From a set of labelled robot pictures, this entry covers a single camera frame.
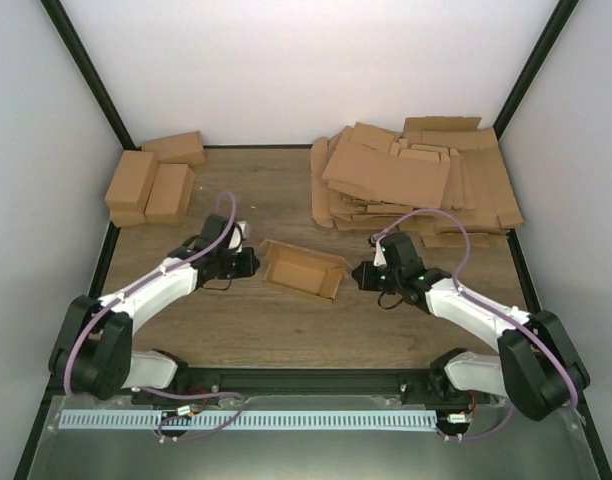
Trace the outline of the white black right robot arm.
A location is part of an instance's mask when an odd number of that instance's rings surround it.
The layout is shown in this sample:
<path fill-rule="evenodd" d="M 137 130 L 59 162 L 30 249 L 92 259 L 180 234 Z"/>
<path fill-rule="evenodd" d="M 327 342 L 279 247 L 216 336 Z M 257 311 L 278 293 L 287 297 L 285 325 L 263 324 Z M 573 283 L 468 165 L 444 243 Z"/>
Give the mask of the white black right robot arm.
<path fill-rule="evenodd" d="M 590 375 L 554 313 L 504 306 L 467 288 L 454 275 L 426 267 L 403 232 L 371 245 L 373 259 L 352 272 L 360 290 L 395 295 L 399 303 L 445 319 L 494 350 L 478 355 L 456 349 L 438 358 L 430 378 L 437 400 L 451 403 L 466 390 L 475 390 L 507 398 L 535 421 L 577 405 Z"/>

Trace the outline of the brown cardboard box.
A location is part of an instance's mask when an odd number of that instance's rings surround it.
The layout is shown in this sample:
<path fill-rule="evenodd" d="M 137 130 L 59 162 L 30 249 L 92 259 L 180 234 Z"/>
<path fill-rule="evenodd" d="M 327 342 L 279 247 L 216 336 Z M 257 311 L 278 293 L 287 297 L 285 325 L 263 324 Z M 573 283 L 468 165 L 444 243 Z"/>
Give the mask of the brown cardboard box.
<path fill-rule="evenodd" d="M 351 266 L 341 256 L 278 240 L 260 245 L 266 261 L 267 286 L 308 301 L 332 305 Z"/>

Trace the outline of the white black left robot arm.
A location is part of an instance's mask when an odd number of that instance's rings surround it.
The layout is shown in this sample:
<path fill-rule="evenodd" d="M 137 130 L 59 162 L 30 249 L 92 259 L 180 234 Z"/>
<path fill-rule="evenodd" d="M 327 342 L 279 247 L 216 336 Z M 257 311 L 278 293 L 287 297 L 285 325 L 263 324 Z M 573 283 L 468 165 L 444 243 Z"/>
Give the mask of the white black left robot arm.
<path fill-rule="evenodd" d="M 213 280 L 250 278 L 260 267 L 247 245 L 251 227 L 218 214 L 155 267 L 126 287 L 94 298 L 81 295 L 65 314 L 48 361 L 65 389 L 106 400 L 124 389 L 155 389 L 167 403 L 182 402 L 190 379 L 172 354 L 133 347 L 135 334 L 178 299 Z"/>

